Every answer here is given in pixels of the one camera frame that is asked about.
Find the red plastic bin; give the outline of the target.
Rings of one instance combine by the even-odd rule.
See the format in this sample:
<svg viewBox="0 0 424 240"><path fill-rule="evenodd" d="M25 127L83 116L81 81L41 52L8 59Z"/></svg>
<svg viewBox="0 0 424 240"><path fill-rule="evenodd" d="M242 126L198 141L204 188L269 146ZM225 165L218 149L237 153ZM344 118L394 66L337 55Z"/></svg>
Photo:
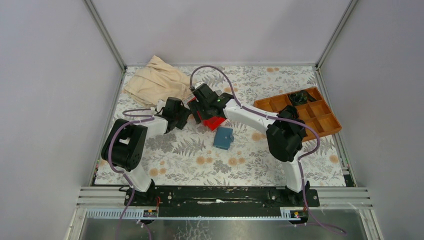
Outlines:
<svg viewBox="0 0 424 240"><path fill-rule="evenodd" d="M206 119L202 116L201 110L202 106L197 101L196 97L192 98L187 102L187 105L191 111L191 114L196 122L196 124L202 123L205 127L209 128L211 131L214 131L217 127L219 127L226 118L221 116L213 116L209 119Z"/></svg>

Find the blue card holder wallet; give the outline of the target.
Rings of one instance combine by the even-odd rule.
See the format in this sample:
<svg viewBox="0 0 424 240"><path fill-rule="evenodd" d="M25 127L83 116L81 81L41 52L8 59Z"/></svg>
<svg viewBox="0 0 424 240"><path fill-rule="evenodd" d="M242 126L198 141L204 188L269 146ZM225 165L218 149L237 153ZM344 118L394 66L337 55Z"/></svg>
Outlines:
<svg viewBox="0 0 424 240"><path fill-rule="evenodd" d="M233 129L219 126L216 129L212 146L222 150L229 150L231 143L233 141L234 141Z"/></svg>

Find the wooden compartment tray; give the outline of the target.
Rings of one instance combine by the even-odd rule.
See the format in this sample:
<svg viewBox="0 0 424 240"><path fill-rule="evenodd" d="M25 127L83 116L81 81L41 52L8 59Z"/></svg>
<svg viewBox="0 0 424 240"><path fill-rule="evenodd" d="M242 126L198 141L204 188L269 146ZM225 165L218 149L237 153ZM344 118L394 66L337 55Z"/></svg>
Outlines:
<svg viewBox="0 0 424 240"><path fill-rule="evenodd" d="M281 112L286 106L294 106L299 118L311 127L319 137L338 133L342 126L324 100L317 87L255 100L253 106L268 112Z"/></svg>

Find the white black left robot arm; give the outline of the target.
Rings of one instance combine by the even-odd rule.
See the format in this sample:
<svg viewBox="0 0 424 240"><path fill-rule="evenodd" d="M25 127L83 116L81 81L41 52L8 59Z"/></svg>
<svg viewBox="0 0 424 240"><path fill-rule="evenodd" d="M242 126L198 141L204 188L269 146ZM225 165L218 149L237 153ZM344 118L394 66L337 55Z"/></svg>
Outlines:
<svg viewBox="0 0 424 240"><path fill-rule="evenodd" d="M144 170L141 159L146 140L164 135L174 128L183 129L191 114L182 100L169 97L159 100L156 107L141 109L141 114L132 115L133 110L122 114L136 120L117 119L102 147L100 156L107 161L111 170L122 174L129 186L137 191L136 199L144 206L152 204L155 192L153 180Z"/></svg>

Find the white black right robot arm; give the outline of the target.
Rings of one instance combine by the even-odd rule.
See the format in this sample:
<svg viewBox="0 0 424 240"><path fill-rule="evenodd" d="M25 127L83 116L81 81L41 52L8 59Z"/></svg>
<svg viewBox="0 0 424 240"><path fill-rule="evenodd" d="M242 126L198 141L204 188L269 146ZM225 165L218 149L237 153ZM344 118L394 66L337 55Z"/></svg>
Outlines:
<svg viewBox="0 0 424 240"><path fill-rule="evenodd" d="M293 206L301 205L307 194L306 180L302 179L297 163L298 152L306 136L305 123L299 120L297 111L287 108L280 114L264 111L240 103L229 93L217 94L205 83L190 87L194 98L188 106L196 123L217 119L240 122L266 135L270 154L282 162L286 176L287 201Z"/></svg>

